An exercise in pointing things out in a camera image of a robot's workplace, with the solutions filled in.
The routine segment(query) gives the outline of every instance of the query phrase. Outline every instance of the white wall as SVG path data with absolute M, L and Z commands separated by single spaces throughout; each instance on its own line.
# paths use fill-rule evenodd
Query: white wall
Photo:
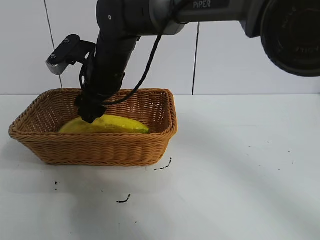
M 46 0 L 55 46 L 69 34 L 96 42 L 99 28 L 96 0 Z M 142 37 L 126 69 L 122 88 L 134 88 L 145 70 L 156 37 Z M 143 88 L 166 88 L 175 94 L 191 94 L 196 52 L 197 24 L 189 24 L 176 36 L 164 36 Z M 64 88 L 79 88 L 81 65 L 70 66 L 61 76 Z
M 247 38 L 238 22 L 200 24 L 194 93 L 318 94 L 320 77 L 305 78 L 277 68 L 260 37 Z
M 39 94 L 60 87 L 45 64 L 53 46 L 43 0 L 2 0 L 0 34 L 0 94 Z

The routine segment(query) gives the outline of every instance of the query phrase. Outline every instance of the black cable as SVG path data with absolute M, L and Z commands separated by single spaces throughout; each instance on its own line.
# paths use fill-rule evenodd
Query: black cable
M 120 100 L 117 100 L 117 101 L 103 102 L 102 105 L 110 106 L 110 105 L 121 104 L 121 103 L 125 102 L 126 100 L 128 100 L 130 97 L 132 97 L 138 91 L 138 89 L 141 87 L 141 85 L 144 83 L 144 81 L 146 80 L 146 78 L 148 76 L 149 70 L 151 68 L 152 62 L 153 62 L 154 57 L 156 55 L 157 48 L 158 48 L 159 43 L 160 43 L 160 40 L 161 40 L 162 36 L 164 35 L 164 32 L 165 32 L 168 24 L 170 23 L 170 21 L 172 19 L 174 19 L 176 17 L 177 13 L 179 11 L 181 11 L 184 7 L 186 7 L 191 1 L 192 0 L 182 0 L 176 6 L 174 6 L 171 9 L 171 11 L 169 12 L 168 17 L 167 17 L 167 19 L 165 20 L 165 22 L 164 22 L 164 24 L 162 26 L 162 29 L 160 30 L 158 36 L 156 37 L 156 40 L 154 42 L 154 45 L 153 45 L 149 60 L 148 60 L 148 62 L 146 64 L 146 67 L 145 67 L 144 73 L 143 73 L 143 75 L 141 77 L 141 80 L 138 82 L 138 84 L 135 86 L 135 88 L 127 96 L 125 96 L 124 98 L 122 98 Z M 80 76 L 79 76 L 79 78 L 80 78 L 80 86 L 81 86 L 82 90 L 84 89 L 82 77 L 85 75 L 85 72 L 86 72 L 85 70 L 86 70 L 86 66 L 83 65 L 82 68 L 81 68 L 81 71 L 80 71 Z

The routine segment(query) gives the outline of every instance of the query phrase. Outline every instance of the yellow banana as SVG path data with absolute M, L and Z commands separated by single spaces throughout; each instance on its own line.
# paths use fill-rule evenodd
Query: yellow banana
M 103 115 L 92 124 L 77 117 L 65 124 L 59 133 L 133 133 L 147 134 L 149 128 L 143 123 L 121 116 Z

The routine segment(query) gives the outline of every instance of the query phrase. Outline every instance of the basket rim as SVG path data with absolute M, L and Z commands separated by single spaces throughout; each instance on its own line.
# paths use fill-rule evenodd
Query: basket rim
M 131 89 L 121 89 L 117 94 L 123 95 L 130 92 Z M 43 97 L 47 96 L 48 94 L 56 94 L 60 92 L 75 92 L 80 93 L 81 89 L 79 88 L 58 88 L 52 89 L 43 92 L 40 94 L 29 106 L 28 108 L 19 115 L 19 117 L 10 125 L 9 127 L 9 135 L 16 140 L 24 139 L 27 142 L 39 142 L 39 138 L 37 140 L 32 140 L 32 137 L 43 137 L 43 140 L 46 141 L 63 141 L 63 142 L 81 142 L 81 141 L 88 141 L 88 137 L 94 137 L 94 139 L 90 139 L 91 142 L 95 142 L 99 140 L 106 141 L 106 137 L 108 137 L 108 142 L 112 142 L 113 140 L 118 140 L 121 137 L 130 137 L 131 140 L 145 140 L 146 137 L 151 141 L 152 139 L 156 141 L 160 141 L 161 137 L 164 139 L 168 139 L 168 137 L 172 137 L 176 134 L 178 130 L 178 123 L 176 118 L 176 111 L 175 111 L 175 101 L 174 96 L 168 89 L 162 88 L 142 88 L 139 89 L 137 93 L 143 92 L 159 92 L 159 93 L 166 93 L 168 96 L 168 113 L 169 113 L 169 127 L 162 132 L 156 133 L 59 133 L 59 132 L 28 132 L 28 131 L 20 131 L 18 130 L 21 123 L 28 117 L 30 113 L 32 113 L 34 107 L 39 104 L 39 101 L 42 100 Z

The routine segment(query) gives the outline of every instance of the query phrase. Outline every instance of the tile grout line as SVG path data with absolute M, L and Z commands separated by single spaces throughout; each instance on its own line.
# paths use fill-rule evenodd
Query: tile grout line
M 194 67 L 193 67 L 192 95 L 195 95 L 195 82 L 196 82 L 199 32 L 200 32 L 200 22 L 198 22 L 197 31 L 196 31 L 196 45 L 195 45 Z
M 43 0 L 43 2 L 44 2 L 45 13 L 46 13 L 46 19 L 47 19 L 47 21 L 48 21 L 48 26 L 49 26 L 49 31 L 50 31 L 52 47 L 53 47 L 53 50 L 55 50 L 56 47 L 55 47 L 55 42 L 54 42 L 54 36 L 53 36 L 53 34 L 52 34 L 52 29 L 51 29 L 49 14 L 48 14 L 47 2 L 46 2 L 46 0 Z M 62 79 L 61 79 L 61 76 L 60 76 L 60 75 L 59 75 L 59 80 L 60 80 L 60 86 L 61 86 L 61 88 L 63 89 Z

